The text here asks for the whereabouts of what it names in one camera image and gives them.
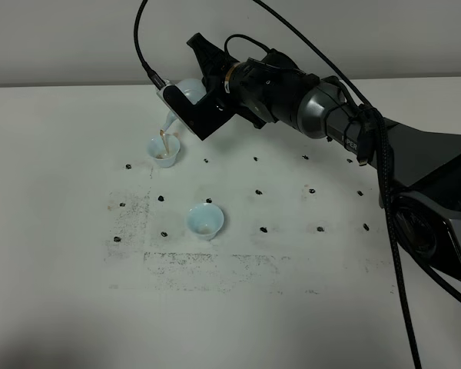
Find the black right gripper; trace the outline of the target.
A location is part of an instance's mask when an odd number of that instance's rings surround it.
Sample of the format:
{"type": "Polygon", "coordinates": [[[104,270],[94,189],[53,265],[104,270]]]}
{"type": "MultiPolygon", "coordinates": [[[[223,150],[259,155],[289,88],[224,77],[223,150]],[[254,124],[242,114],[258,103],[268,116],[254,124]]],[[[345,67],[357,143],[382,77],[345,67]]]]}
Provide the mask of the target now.
{"type": "MultiPolygon", "coordinates": [[[[227,93],[226,77],[231,66],[237,64],[238,60],[209,42],[201,33],[193,35],[187,45],[195,54],[204,76],[201,81],[207,90],[187,118],[194,135],[203,141],[237,114],[237,109],[228,99],[230,96],[227,93]]],[[[163,85],[161,78],[159,89],[163,85]]]]}

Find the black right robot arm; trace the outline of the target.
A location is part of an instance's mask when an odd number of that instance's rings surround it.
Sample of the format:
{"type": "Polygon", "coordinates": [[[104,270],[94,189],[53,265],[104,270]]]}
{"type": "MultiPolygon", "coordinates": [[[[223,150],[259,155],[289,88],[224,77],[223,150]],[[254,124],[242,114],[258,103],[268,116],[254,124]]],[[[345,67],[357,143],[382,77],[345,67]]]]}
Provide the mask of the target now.
{"type": "Polygon", "coordinates": [[[301,71],[284,53],[239,61],[200,34],[188,42],[203,78],[197,96],[166,84],[161,99],[205,139],[233,116],[255,128],[283,122],[325,138],[361,165],[387,164],[396,236],[425,264],[461,281],[461,135],[421,131],[357,104],[339,78],[301,71]]]}

